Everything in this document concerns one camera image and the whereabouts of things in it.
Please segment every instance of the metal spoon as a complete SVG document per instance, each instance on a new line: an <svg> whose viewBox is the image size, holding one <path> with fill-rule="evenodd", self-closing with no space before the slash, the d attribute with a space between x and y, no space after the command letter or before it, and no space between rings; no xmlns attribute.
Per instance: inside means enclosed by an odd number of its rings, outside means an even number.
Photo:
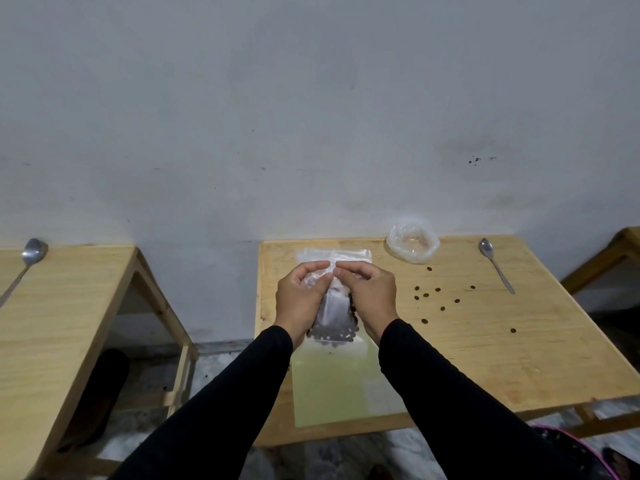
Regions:
<svg viewBox="0 0 640 480"><path fill-rule="evenodd" d="M501 272L500 267L493 260L493 246L491 245L491 242L489 242L489 239L484 238L482 241L478 242L478 248L480 249L480 252L484 254L484 256L491 259L491 262L493 263L496 270L498 271L498 274L500 275L500 279L502 279L502 282L507 287L507 290L509 290L509 292L512 294L516 294L516 292L513 290L513 287L507 281L507 277Z"/></svg>
<svg viewBox="0 0 640 480"><path fill-rule="evenodd" d="M15 290L20 280L25 275L25 273L29 270L31 266L39 263L44 259L44 256L47 255L47 251L49 250L49 246L46 242L42 242L39 239L30 239L27 244L24 246L22 250L22 261L24 263L24 269L18 274L16 279L13 280L9 288L0 296L0 306L4 305L4 302L11 296L13 290Z"/></svg>

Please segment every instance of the spoon handle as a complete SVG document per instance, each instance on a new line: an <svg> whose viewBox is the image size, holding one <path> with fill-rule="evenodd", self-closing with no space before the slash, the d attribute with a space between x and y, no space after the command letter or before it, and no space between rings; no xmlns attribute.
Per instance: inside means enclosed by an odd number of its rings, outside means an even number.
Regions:
<svg viewBox="0 0 640 480"><path fill-rule="evenodd" d="M493 259L491 259L491 262L493 263L493 265L495 266L496 270L498 271L498 274L500 275L500 279L502 280L504 285L507 287L507 290L509 290L509 293L516 294L516 292L513 290L513 287L511 286L510 282L508 281L507 277L502 273L502 270L500 269L500 266L498 266L498 263L496 263L496 261L494 261Z"/></svg>
<svg viewBox="0 0 640 480"><path fill-rule="evenodd" d="M16 286L18 286L18 283L20 283L20 280L22 279L24 274L29 270L30 267L31 266L25 266L24 269L20 272L20 274L18 274L18 276L16 276L13 282L9 285L9 288L7 288L4 293L2 293L2 296L0 296L0 306L3 306L4 302L9 299L9 297L11 296L11 293L13 293L13 290L15 290Z"/></svg>

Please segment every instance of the wall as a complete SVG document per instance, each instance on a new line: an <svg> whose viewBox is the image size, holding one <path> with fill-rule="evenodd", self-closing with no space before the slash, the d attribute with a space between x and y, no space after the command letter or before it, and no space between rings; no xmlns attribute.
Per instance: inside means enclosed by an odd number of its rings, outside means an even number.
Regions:
<svg viewBox="0 0 640 480"><path fill-rule="evenodd" d="M0 0L2 244L135 242L197 341L251 336L261 240L402 214L517 233L562 277L640 223L639 16Z"/></svg>

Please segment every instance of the spoon bowl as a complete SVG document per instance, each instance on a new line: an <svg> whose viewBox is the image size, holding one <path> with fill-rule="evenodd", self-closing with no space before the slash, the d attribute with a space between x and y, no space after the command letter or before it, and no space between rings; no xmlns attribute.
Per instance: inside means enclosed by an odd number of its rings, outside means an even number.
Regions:
<svg viewBox="0 0 640 480"><path fill-rule="evenodd" d="M47 255L49 246L46 242L39 239L30 239L22 250L22 261L25 266L33 266L44 259Z"/></svg>
<svg viewBox="0 0 640 480"><path fill-rule="evenodd" d="M482 239L482 241L478 242L478 248L482 254L487 256L489 259L493 259L493 246L486 237Z"/></svg>

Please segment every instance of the black sleeve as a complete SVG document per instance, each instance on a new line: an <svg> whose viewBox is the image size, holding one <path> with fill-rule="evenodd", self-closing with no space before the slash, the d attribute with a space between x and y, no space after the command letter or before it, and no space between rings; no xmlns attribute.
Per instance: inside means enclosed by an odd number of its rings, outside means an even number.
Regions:
<svg viewBox="0 0 640 480"><path fill-rule="evenodd" d="M283 328L264 330L110 478L237 478L273 407L292 352Z"/></svg>
<svg viewBox="0 0 640 480"><path fill-rule="evenodd" d="M449 480L581 479L513 412L397 319L380 339L380 368Z"/></svg>

